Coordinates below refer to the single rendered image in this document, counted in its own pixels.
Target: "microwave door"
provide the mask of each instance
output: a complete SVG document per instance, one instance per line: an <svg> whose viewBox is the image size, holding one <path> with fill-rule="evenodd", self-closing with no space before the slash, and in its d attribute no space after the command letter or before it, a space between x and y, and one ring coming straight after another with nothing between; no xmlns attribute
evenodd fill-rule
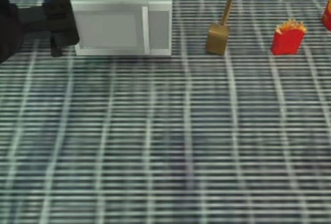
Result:
<svg viewBox="0 0 331 224"><path fill-rule="evenodd" d="M149 55L148 5L74 5L77 55Z"/></svg>

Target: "brown shovel blade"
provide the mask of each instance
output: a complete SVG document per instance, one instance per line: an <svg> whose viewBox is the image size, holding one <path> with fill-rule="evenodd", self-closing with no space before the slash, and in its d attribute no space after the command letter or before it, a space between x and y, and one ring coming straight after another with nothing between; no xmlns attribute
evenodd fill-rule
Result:
<svg viewBox="0 0 331 224"><path fill-rule="evenodd" d="M209 26L206 52L218 55L224 55L227 47L227 40L230 28L226 26L232 6L232 0L227 0L222 19L219 24L211 24Z"/></svg>

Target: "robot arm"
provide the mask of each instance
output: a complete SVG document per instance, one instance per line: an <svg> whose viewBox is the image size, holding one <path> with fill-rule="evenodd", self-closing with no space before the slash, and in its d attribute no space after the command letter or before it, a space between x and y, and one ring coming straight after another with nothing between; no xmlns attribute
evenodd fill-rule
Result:
<svg viewBox="0 0 331 224"><path fill-rule="evenodd" d="M19 50L25 34L49 32L53 57L79 42L70 0L44 0L42 6L23 9L0 0L0 30L0 63Z"/></svg>

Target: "metal grate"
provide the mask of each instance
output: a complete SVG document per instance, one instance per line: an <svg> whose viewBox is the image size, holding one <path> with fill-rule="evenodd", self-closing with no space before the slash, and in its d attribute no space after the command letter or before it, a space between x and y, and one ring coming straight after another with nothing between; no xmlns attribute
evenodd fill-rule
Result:
<svg viewBox="0 0 331 224"><path fill-rule="evenodd" d="M174 3L170 59L54 59L41 40L1 65L2 223L331 223L325 3L236 1L219 58L224 4ZM308 33L273 57L288 17Z"/></svg>

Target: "microwave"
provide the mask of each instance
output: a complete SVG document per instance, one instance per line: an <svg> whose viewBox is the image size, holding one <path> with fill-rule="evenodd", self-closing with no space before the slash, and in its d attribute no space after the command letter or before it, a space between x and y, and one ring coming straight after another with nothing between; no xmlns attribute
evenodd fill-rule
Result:
<svg viewBox="0 0 331 224"><path fill-rule="evenodd" d="M77 55L170 56L172 0L71 0Z"/></svg>

